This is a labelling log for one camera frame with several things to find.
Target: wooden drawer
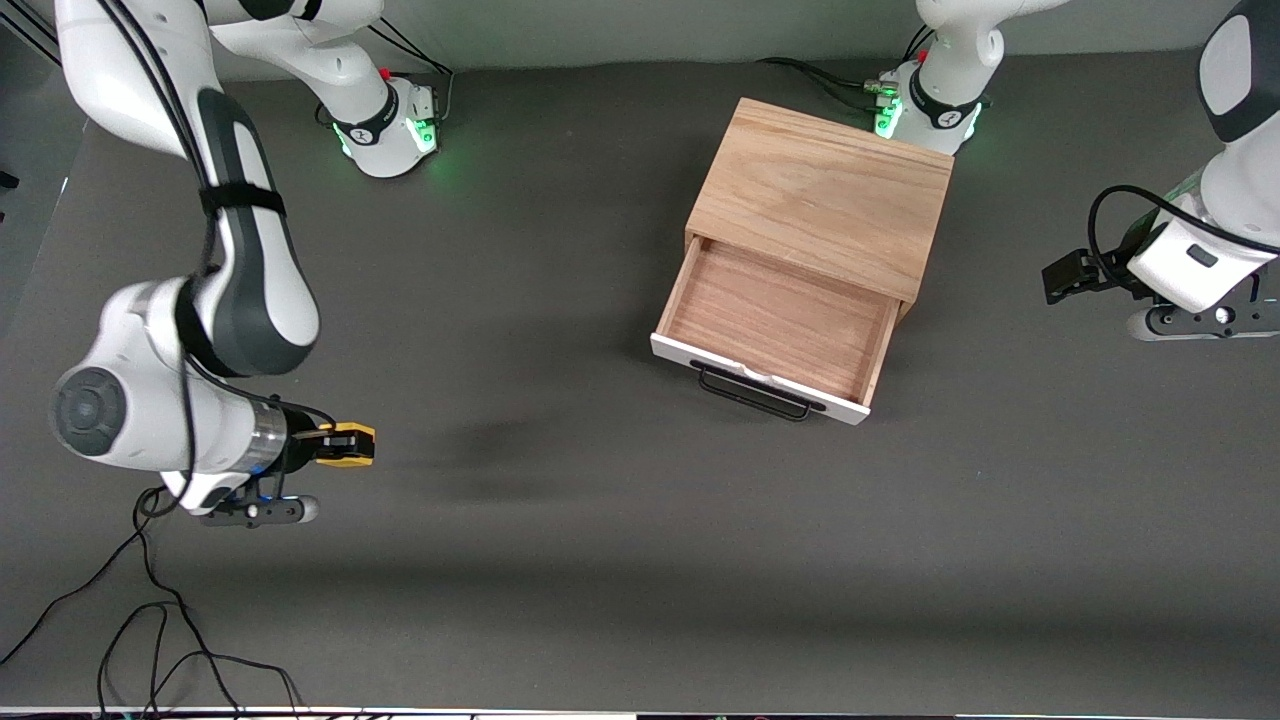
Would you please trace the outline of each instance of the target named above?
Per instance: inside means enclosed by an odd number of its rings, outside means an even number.
[[[792,420],[860,423],[950,173],[948,156],[742,100],[686,225],[654,355]]]

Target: table surface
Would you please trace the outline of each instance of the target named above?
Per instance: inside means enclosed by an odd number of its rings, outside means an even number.
[[[739,97],[863,122],[800,74],[467,73],[440,155],[390,181],[348,164],[302,85],[233,86],[324,313],[301,369],[246,387],[376,427],[379,455],[293,475],[323,503],[308,525],[166,518],[159,573],[215,651],[316,705],[1275,716],[1280,345],[1139,343],[1123,293],[1050,309],[1039,286],[1102,187],[1162,191],[1217,151],[1194,68],[1001,69],[858,428],[712,397],[648,347]],[[1117,200],[1103,236],[1142,211]],[[110,293],[188,272],[201,229],[183,163],[90,129],[0,347],[4,644],[155,482],[60,448],[50,388]],[[156,597],[138,565],[54,614],[0,702],[92,703]],[[150,635],[116,651],[125,702]],[[284,702],[270,674],[229,682]]]

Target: drawer handle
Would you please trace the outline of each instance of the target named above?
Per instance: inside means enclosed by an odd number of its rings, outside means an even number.
[[[714,365],[708,365],[707,363],[690,360],[689,364],[698,370],[698,387],[705,389],[712,395],[726,397],[728,400],[732,400],[733,402],[741,402],[748,407],[755,407],[756,410],[768,413],[769,415],[774,415],[777,418],[782,418],[783,420],[800,423],[803,420],[806,420],[812,411],[817,410],[822,413],[823,410],[827,409],[827,406],[820,402],[805,400],[799,395],[791,395],[790,392],[778,389],[776,387],[771,387],[751,378],[744,378],[741,375],[730,373],[728,370],[722,370]],[[731,388],[713,386],[712,383],[707,382],[708,375],[728,383],[733,383],[740,387],[750,388],[751,391],[755,391],[765,397],[772,397],[773,400],[782,402],[785,407],[774,407],[773,405],[760,402],[754,397],[748,397],[745,395],[733,392]],[[796,411],[788,413],[787,407],[795,407]]]

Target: wooden cabinet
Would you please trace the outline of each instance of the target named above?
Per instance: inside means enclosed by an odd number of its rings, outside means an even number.
[[[861,421],[915,304],[951,163],[741,100],[685,227],[654,354],[791,419]]]

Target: white drawer front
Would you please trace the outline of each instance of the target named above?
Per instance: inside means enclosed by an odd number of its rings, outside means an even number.
[[[698,360],[705,363],[707,365],[719,368],[721,370],[733,373],[735,375],[750,378],[755,382],[764,383],[769,387],[776,387],[781,391],[786,391],[791,395],[803,397],[812,402],[820,402],[826,409],[824,410],[814,409],[814,413],[822,413],[823,415],[840,420],[841,423],[856,425],[858,423],[865,420],[867,416],[870,415],[872,413],[869,407],[858,405],[856,402],[844,400],[833,395],[828,395],[826,392],[822,392],[820,389],[814,389],[812,387],[791,382],[786,378],[780,378],[777,375],[764,375],[753,372],[750,368],[742,365],[741,363],[737,363],[736,360],[722,357],[719,355],[716,355],[714,352],[708,352],[699,347],[685,345],[684,342],[680,342],[677,340],[671,340],[669,337],[664,337],[658,333],[652,333],[649,336],[649,345],[653,347],[653,354],[657,355],[658,357],[671,360],[672,363],[678,363],[680,365],[684,365],[686,368],[690,366],[690,361]]]

